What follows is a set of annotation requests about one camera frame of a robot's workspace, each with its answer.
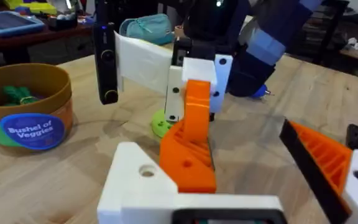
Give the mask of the white orange left gripper right finger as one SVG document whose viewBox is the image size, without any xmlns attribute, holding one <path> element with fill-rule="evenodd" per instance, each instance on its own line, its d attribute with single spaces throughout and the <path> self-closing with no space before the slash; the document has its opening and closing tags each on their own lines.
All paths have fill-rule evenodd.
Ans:
<svg viewBox="0 0 358 224">
<path fill-rule="evenodd" d="M 288 119 L 280 139 L 329 222 L 358 224 L 358 148 Z"/>
</svg>

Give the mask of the bare white left gripper left finger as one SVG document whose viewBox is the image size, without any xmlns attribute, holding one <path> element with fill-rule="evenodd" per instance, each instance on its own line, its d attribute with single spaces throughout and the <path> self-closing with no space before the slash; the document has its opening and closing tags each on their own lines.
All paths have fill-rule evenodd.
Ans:
<svg viewBox="0 0 358 224">
<path fill-rule="evenodd" d="M 117 145 L 97 206 L 99 223 L 170 223 L 158 196 L 177 194 L 176 183 L 134 142 Z"/>
</svg>

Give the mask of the finger of the white orange right gripper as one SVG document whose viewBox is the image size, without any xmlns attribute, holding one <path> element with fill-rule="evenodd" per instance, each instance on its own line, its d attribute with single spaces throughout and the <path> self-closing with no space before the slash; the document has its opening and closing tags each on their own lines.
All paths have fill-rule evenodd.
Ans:
<svg viewBox="0 0 358 224">
<path fill-rule="evenodd" d="M 195 76 L 189 71 L 184 72 L 183 67 L 170 66 L 164 109 L 165 119 L 168 122 L 178 122 L 183 118 L 186 84 L 189 80 L 195 79 Z"/>
<path fill-rule="evenodd" d="M 201 71 L 201 80 L 210 83 L 209 121 L 214 121 L 215 114 L 223 107 L 232 61 L 232 55 L 216 54 L 214 60 L 201 58 L 197 65 Z"/>
</svg>

